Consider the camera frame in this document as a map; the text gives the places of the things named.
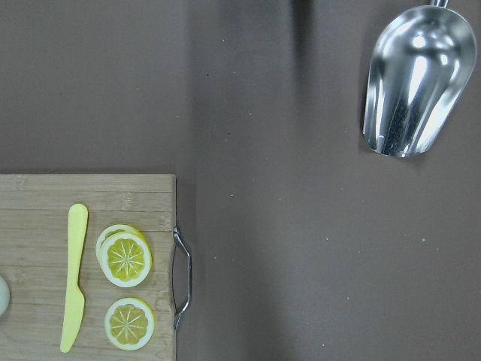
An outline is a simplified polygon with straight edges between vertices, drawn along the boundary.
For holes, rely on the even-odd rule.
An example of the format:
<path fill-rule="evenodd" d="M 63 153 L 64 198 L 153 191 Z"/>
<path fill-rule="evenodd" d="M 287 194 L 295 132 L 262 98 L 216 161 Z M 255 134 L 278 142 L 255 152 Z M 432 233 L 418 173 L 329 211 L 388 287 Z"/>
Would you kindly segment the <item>white steamed bun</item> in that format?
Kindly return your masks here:
<path fill-rule="evenodd" d="M 8 309 L 10 301 L 11 301 L 10 287 L 7 281 L 3 277 L 0 277 L 0 316 L 2 316 Z"/>

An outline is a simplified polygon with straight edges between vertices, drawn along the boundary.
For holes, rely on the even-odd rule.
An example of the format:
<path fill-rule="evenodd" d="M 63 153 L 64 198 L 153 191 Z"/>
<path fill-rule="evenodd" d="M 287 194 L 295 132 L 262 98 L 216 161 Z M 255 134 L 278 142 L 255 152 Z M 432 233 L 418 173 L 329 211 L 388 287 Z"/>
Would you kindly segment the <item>yellow plastic knife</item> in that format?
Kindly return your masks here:
<path fill-rule="evenodd" d="M 68 211 L 67 278 L 60 350 L 68 353 L 75 343 L 83 319 L 85 297 L 79 287 L 80 264 L 89 212 L 85 205 L 74 204 Z"/>

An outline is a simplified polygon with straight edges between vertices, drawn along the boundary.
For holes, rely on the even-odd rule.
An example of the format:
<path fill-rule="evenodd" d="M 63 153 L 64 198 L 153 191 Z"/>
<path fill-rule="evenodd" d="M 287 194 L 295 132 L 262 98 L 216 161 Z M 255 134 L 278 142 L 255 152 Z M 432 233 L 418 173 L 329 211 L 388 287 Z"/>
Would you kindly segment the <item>front lemon slice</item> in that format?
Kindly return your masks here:
<path fill-rule="evenodd" d="M 120 350 L 144 347 L 152 338 L 156 322 L 153 310 L 142 299 L 128 297 L 115 301 L 104 317 L 104 330 L 111 344 Z"/>

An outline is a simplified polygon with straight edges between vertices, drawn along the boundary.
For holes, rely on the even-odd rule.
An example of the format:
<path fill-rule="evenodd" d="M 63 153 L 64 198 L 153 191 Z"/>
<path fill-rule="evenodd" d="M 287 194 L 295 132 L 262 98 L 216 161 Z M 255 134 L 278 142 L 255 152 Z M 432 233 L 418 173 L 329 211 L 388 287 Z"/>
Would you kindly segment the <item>bamboo cutting board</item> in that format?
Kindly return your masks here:
<path fill-rule="evenodd" d="M 67 277 L 68 210 L 89 212 L 79 286 L 85 297 L 72 349 L 59 343 Z M 95 255 L 101 232 L 123 223 L 139 229 L 153 255 L 147 278 L 132 288 L 104 276 Z M 3 360 L 173 360 L 176 313 L 172 291 L 176 178 L 172 174 L 4 174 L 1 177 L 1 274 L 11 300 L 1 318 Z M 111 304 L 144 300 L 155 315 L 149 342 L 139 350 L 114 347 L 104 331 Z"/>

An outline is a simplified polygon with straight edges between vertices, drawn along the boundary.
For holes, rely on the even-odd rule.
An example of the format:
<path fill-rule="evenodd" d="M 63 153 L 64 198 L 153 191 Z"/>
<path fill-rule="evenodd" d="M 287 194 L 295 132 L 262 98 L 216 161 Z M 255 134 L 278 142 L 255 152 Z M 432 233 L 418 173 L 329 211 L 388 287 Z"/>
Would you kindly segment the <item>metal scoop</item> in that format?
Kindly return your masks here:
<path fill-rule="evenodd" d="M 370 61 L 363 136 L 372 151 L 427 152 L 473 74 L 476 37 L 446 1 L 410 8 L 381 32 Z"/>

